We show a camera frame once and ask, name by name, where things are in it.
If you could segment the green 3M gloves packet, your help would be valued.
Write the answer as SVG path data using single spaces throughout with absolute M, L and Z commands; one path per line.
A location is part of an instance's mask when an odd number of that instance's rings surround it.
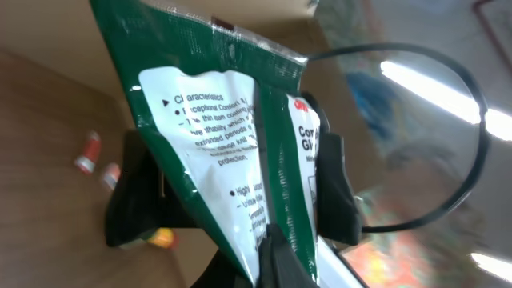
M 197 287 L 316 287 L 320 120 L 306 59 L 164 1 L 91 4 L 134 119 L 108 246 L 199 228 L 218 250 Z

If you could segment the red toothpaste tube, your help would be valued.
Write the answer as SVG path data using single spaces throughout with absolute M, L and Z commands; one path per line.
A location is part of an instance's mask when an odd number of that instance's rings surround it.
M 83 152 L 75 159 L 74 164 L 84 174 L 92 174 L 101 153 L 102 141 L 99 134 L 91 131 Z

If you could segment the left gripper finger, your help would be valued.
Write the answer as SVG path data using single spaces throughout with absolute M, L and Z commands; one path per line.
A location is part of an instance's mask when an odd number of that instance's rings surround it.
M 277 224 L 266 228 L 259 247 L 259 279 L 252 284 L 220 250 L 191 288 L 318 288 Z

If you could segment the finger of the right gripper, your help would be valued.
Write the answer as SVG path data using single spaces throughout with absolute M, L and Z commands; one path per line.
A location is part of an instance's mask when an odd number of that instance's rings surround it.
M 148 241 L 161 229 L 196 226 L 142 136 L 135 130 L 127 131 L 120 177 L 105 213 L 106 244 L 120 247 Z
M 309 92 L 302 92 L 319 116 L 319 147 L 316 158 L 317 225 L 324 238 L 349 246 L 359 244 L 362 219 L 346 176 L 344 142 L 330 131 L 325 111 Z

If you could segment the red sauce bottle green cap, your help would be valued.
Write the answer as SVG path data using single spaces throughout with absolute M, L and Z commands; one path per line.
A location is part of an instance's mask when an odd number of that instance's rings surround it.
M 178 244 L 178 236 L 171 228 L 160 227 L 154 232 L 149 232 L 146 235 L 121 244 L 119 247 L 122 249 L 129 249 L 144 243 L 161 247 L 163 249 L 173 249 Z

